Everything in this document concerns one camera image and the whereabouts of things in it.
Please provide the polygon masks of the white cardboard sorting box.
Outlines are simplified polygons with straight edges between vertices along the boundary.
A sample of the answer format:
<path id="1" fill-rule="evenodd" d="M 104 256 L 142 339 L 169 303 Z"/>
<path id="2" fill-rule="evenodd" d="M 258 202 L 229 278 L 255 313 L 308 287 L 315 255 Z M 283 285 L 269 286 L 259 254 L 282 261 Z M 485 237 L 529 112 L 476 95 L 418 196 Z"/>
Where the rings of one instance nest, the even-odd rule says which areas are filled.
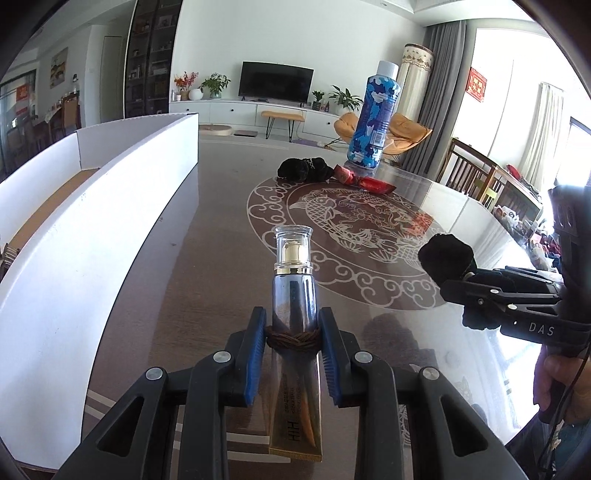
<path id="1" fill-rule="evenodd" d="M 88 131 L 92 176 L 32 235 L 1 284 L 1 437 L 56 470 L 78 446 L 87 388 L 119 290 L 153 225 L 197 166 L 199 118 Z"/>

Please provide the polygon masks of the black beaded scrunchie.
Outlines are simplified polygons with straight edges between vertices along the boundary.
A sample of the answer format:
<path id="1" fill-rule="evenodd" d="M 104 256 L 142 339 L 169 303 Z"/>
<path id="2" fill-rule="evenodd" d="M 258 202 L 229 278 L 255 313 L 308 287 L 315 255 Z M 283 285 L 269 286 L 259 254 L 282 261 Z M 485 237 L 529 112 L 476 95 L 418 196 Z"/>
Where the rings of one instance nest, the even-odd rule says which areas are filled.
<path id="1" fill-rule="evenodd" d="M 479 269 L 472 247 L 452 234 L 436 234 L 418 253 L 422 268 L 440 288 L 448 303 L 464 306 L 463 325 L 474 330 L 495 330 L 500 327 L 488 309 L 484 298 L 471 295 L 470 284 L 501 287 L 499 272 Z"/>

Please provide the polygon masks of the wooden dining chair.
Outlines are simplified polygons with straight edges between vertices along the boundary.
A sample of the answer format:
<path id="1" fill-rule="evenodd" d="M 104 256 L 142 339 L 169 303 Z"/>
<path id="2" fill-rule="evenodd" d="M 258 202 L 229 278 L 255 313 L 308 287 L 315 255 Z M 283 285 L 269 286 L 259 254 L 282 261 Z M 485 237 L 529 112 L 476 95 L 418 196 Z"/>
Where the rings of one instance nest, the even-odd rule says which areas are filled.
<path id="1" fill-rule="evenodd" d="M 453 138 L 436 181 L 492 211 L 504 187 L 500 167 L 472 146 Z"/>

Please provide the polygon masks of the gold cosmetic tube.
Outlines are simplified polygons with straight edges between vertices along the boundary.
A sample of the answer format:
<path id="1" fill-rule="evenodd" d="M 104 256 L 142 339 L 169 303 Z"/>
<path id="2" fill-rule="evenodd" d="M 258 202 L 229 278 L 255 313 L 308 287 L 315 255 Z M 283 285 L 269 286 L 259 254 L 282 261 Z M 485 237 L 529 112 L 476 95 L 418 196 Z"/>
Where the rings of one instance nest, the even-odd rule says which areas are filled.
<path id="1" fill-rule="evenodd" d="M 320 462 L 322 336 L 311 233 L 310 227 L 301 225 L 274 229 L 273 315 L 266 333 L 271 350 L 270 453 Z"/>

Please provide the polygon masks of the orange lounge chair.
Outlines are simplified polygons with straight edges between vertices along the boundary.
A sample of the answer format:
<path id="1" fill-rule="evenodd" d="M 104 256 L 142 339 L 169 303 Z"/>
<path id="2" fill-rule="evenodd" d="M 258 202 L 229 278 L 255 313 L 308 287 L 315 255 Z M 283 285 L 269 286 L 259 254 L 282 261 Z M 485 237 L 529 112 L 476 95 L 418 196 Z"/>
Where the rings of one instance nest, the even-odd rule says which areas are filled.
<path id="1" fill-rule="evenodd" d="M 353 138 L 353 133 L 358 126 L 359 117 L 353 112 L 343 114 L 335 121 L 335 133 L 339 138 L 349 144 Z M 432 133 L 432 130 L 414 122 L 400 113 L 394 113 L 388 127 L 384 153 L 386 155 L 400 155 L 405 153 L 424 140 Z"/>

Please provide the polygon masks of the black television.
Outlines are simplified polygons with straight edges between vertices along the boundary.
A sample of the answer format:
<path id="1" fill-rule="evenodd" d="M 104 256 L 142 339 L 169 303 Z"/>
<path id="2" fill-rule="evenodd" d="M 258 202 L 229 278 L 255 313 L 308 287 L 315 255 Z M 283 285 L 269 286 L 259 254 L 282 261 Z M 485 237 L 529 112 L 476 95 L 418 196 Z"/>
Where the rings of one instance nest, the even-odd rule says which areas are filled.
<path id="1" fill-rule="evenodd" d="M 245 61 L 242 63 L 240 97 L 307 103 L 314 70 L 291 65 Z"/>

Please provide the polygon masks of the red foil snack packet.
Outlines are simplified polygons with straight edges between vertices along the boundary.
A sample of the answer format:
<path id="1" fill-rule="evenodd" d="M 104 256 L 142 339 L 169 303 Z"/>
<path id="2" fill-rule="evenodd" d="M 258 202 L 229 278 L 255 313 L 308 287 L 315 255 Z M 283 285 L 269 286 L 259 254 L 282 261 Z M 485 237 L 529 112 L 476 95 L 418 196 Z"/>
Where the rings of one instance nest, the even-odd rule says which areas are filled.
<path id="1" fill-rule="evenodd" d="M 335 166 L 334 177 L 342 185 L 360 188 L 376 195 L 386 195 L 396 190 L 396 186 L 392 184 L 369 176 L 356 175 L 355 172 L 341 165 Z"/>

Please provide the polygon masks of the black velvet scrunchie far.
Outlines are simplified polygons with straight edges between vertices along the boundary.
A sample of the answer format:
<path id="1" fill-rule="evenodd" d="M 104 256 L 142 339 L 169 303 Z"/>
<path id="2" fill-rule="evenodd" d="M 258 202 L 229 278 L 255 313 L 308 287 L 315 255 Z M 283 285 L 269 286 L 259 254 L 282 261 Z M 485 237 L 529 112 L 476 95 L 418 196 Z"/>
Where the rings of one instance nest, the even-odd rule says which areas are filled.
<path id="1" fill-rule="evenodd" d="M 318 183 L 334 176 L 335 169 L 329 167 L 322 157 L 287 158 L 277 169 L 277 177 L 288 182 Z"/>

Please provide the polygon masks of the white tv cabinet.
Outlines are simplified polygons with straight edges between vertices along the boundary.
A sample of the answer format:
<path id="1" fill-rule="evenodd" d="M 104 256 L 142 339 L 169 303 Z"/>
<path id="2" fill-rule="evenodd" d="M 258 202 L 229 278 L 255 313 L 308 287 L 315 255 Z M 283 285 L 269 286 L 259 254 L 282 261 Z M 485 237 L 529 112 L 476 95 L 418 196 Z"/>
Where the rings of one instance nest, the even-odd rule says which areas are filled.
<path id="1" fill-rule="evenodd" d="M 258 131 L 260 134 L 266 134 L 266 119 L 260 114 L 263 110 L 303 114 L 304 123 L 295 125 L 294 139 L 331 140 L 338 137 L 334 124 L 339 116 L 324 111 L 246 100 L 199 100 L 169 103 L 170 113 L 197 114 L 201 124 L 226 125 L 235 131 Z M 270 136 L 287 138 L 287 123 L 276 121 Z"/>

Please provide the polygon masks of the small wooden bench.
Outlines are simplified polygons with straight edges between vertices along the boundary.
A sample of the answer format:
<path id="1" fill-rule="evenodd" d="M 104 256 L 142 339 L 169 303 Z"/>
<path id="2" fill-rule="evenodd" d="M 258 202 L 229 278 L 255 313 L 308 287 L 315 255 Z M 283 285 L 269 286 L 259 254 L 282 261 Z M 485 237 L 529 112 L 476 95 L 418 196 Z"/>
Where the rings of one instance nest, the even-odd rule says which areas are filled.
<path id="1" fill-rule="evenodd" d="M 270 138 L 273 131 L 273 126 L 276 121 L 283 121 L 287 123 L 287 138 L 288 142 L 294 139 L 294 130 L 297 123 L 304 123 L 304 115 L 301 113 L 290 113 L 280 111 L 263 110 L 260 113 L 266 119 L 266 139 Z"/>

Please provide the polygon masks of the blue camouflage bottle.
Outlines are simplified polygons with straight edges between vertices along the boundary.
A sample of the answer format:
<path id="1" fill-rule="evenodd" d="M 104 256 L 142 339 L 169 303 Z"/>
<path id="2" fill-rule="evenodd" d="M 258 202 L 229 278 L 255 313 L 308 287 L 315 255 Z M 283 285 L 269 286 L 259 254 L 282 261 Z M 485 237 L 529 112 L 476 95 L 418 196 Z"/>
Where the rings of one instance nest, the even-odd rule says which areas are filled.
<path id="1" fill-rule="evenodd" d="M 398 64 L 381 60 L 377 73 L 368 79 L 362 111 L 346 153 L 346 163 L 353 169 L 375 171 L 379 166 L 401 96 L 398 72 Z"/>

